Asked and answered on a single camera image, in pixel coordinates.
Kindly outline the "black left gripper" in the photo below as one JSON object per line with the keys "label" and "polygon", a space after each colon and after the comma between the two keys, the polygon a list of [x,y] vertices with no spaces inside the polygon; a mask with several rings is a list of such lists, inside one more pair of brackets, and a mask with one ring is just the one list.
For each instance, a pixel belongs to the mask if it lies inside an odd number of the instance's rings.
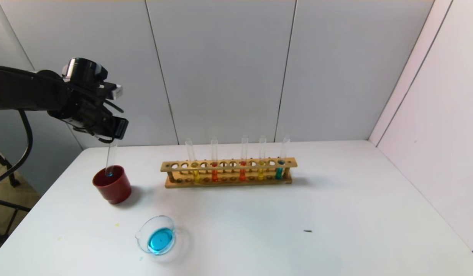
{"label": "black left gripper", "polygon": [[81,108],[81,129],[102,138],[102,143],[122,140],[127,127],[127,119],[115,115],[103,105],[84,105]]}

